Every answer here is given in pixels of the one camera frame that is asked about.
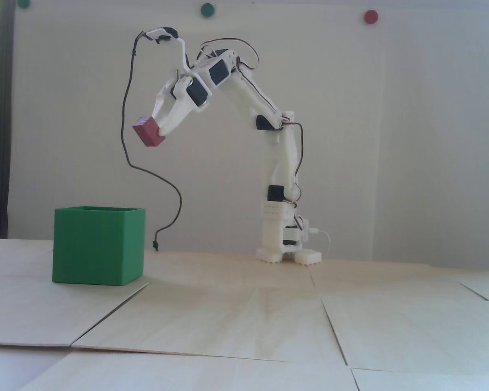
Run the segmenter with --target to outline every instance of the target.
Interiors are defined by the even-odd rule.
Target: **red circular marker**
[[[364,14],[364,21],[367,24],[375,24],[377,20],[379,20],[379,13],[374,9],[370,9]]]

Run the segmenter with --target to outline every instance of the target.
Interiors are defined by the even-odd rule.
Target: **wooden table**
[[[148,252],[129,289],[50,281],[51,242],[0,240],[0,390],[489,390],[489,272]]]

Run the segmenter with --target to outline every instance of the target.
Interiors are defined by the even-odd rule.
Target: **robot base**
[[[295,251],[295,256],[293,259],[296,263],[300,263],[301,265],[312,265],[314,263],[320,263],[322,261],[321,253],[313,250],[298,250]],[[278,263],[282,261],[284,254],[283,253],[271,253],[265,249],[257,249],[256,257],[261,261],[268,263]]]

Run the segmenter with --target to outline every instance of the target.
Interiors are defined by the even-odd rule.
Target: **black cable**
[[[299,172],[299,168],[301,167],[301,164],[302,164],[302,157],[304,156],[304,130],[302,129],[302,124],[299,123],[299,122],[283,122],[282,125],[298,125],[300,128],[301,128],[301,157],[299,158],[299,162],[297,164],[297,167],[295,168],[295,186],[297,186],[297,188],[299,189],[299,197],[297,197],[296,200],[294,201],[291,201],[291,200],[288,200],[289,202],[293,203],[295,205],[295,207],[297,207],[297,201],[299,201],[302,197],[302,190],[299,186],[299,184],[297,183],[297,173]]]
[[[141,168],[138,166],[135,166],[134,164],[131,163],[129,159],[129,153],[127,152],[127,146],[125,145],[125,137],[123,131],[125,130],[125,104],[127,103],[127,96],[129,95],[129,89],[130,89],[130,84],[132,82],[132,73],[134,71],[134,57],[136,56],[136,46],[138,45],[138,41],[141,37],[144,35],[144,31],[140,32],[136,39],[134,40],[134,47],[132,48],[132,56],[130,58],[130,74],[129,74],[129,82],[127,83],[127,89],[125,90],[125,96],[123,97],[123,105],[121,106],[121,143],[123,145],[123,151],[125,151],[125,157],[127,158],[127,163],[129,164],[130,167],[135,168],[136,170],[143,171],[144,173],[148,173],[152,176],[155,176],[158,179],[161,179],[164,181],[166,184],[171,185],[174,190],[176,190],[178,196],[179,196],[179,208],[178,208],[178,213],[176,214],[176,217],[174,217],[174,220],[172,220],[171,223],[168,225],[164,226],[163,228],[160,228],[156,231],[154,235],[154,241],[152,242],[152,246],[156,249],[158,248],[157,244],[157,234],[160,231],[163,231],[164,229],[167,229],[168,227],[172,226],[176,222],[176,220],[179,217],[179,213],[181,212],[181,207],[183,206],[183,197],[181,196],[181,192],[179,189],[174,185],[172,182],[166,180],[165,178],[161,177],[160,175],[157,175],[156,173],[153,173],[152,171],[149,171],[145,168]]]

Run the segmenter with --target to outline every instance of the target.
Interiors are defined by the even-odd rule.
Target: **red cube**
[[[154,117],[141,117],[132,128],[146,147],[157,147],[165,139],[165,136],[159,135],[159,126]]]

